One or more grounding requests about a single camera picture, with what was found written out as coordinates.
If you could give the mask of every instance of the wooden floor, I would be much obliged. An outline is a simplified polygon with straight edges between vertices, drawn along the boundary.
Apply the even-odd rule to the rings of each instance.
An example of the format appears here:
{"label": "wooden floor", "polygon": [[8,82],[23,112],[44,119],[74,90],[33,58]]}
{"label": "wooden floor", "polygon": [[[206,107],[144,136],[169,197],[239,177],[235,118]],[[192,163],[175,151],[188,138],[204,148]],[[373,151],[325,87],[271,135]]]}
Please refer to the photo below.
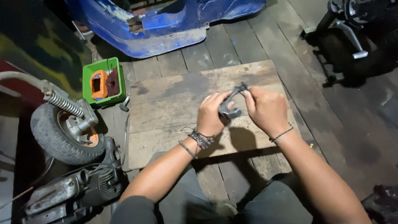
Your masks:
{"label": "wooden floor", "polygon": [[[317,25],[327,10],[326,3],[270,0],[256,16],[211,26],[199,44],[134,62],[125,57],[128,62],[122,65],[129,71],[128,80],[135,82],[271,59],[302,137],[314,144],[314,150],[325,156],[362,200],[374,185],[398,184],[398,130],[377,112],[398,91],[398,72],[369,78],[356,88],[339,84],[322,87],[325,76],[312,53],[315,48],[300,40],[299,34],[303,28]],[[114,121],[114,129],[109,131],[122,145],[127,113],[118,107],[108,110],[111,112],[101,114],[107,123]],[[278,163],[277,151],[272,148],[201,159],[194,161],[194,167],[209,199],[230,200],[241,207],[264,187],[270,173],[284,172],[279,168],[283,166],[273,166]],[[264,155],[275,158],[264,163]]]}

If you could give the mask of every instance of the leg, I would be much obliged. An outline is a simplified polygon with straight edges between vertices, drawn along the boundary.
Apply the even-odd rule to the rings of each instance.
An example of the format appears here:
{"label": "leg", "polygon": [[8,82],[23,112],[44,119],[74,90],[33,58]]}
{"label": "leg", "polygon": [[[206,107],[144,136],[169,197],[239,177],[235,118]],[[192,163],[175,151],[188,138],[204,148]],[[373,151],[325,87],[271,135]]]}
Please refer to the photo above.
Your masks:
{"label": "leg", "polygon": [[[165,152],[155,153],[149,163]],[[220,217],[207,201],[200,188],[195,170],[189,164],[173,188],[158,203],[158,222],[179,223],[220,223]]]}
{"label": "leg", "polygon": [[303,206],[295,189],[297,177],[287,174],[270,183],[235,216],[237,223],[310,224],[313,217]]}

